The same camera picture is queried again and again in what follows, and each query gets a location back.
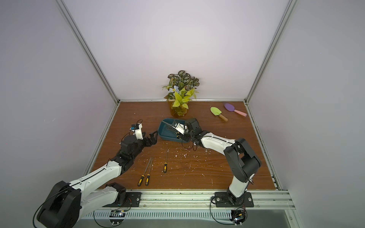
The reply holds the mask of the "long file yellow handle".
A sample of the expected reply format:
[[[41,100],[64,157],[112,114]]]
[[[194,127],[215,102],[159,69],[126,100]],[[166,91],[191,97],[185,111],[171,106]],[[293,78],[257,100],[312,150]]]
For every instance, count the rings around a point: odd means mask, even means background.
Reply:
[[[149,160],[149,162],[147,163],[147,166],[146,166],[146,168],[145,168],[145,170],[144,170],[143,174],[141,175],[141,177],[140,177],[140,179],[139,179],[139,181],[138,181],[138,184],[137,184],[137,186],[138,186],[138,187],[140,187],[140,186],[142,185],[142,181],[143,181],[143,179],[145,178],[146,171],[147,171],[147,169],[148,169],[148,167],[149,167],[149,165],[150,165],[151,161],[152,161],[152,158],[150,158],[150,160]]]

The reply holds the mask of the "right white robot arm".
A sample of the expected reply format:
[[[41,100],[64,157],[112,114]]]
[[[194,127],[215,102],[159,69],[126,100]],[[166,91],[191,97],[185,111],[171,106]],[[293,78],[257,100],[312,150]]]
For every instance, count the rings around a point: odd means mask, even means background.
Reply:
[[[232,201],[241,199],[262,165],[249,143],[243,138],[227,139],[204,131],[195,118],[185,123],[177,123],[175,129],[177,136],[182,140],[191,141],[193,145],[214,150],[225,156],[233,173],[227,194]]]

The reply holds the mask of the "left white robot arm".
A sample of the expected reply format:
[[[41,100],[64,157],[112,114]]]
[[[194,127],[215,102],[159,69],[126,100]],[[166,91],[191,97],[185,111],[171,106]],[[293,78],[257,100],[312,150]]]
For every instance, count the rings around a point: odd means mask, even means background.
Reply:
[[[110,180],[124,174],[145,147],[157,143],[158,132],[126,135],[116,156],[99,169],[71,182],[56,183],[33,215],[46,228],[72,228],[85,215],[115,202],[125,203],[125,187]]]

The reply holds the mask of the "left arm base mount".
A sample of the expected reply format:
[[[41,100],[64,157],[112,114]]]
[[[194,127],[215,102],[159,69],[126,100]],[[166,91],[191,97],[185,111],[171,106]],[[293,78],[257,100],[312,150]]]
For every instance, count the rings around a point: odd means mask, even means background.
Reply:
[[[107,207],[131,207],[138,208],[141,201],[141,192],[127,191],[126,188],[116,182],[106,184],[106,187],[113,187],[117,190],[118,195],[116,200],[111,203],[104,205],[103,208]]]

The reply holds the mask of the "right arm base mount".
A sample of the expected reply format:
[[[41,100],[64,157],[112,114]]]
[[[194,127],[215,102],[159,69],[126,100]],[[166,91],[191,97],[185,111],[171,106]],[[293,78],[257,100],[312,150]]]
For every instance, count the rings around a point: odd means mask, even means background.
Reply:
[[[254,207],[253,197],[250,192],[244,192],[243,195],[238,198],[228,192],[215,192],[213,200],[218,208]]]

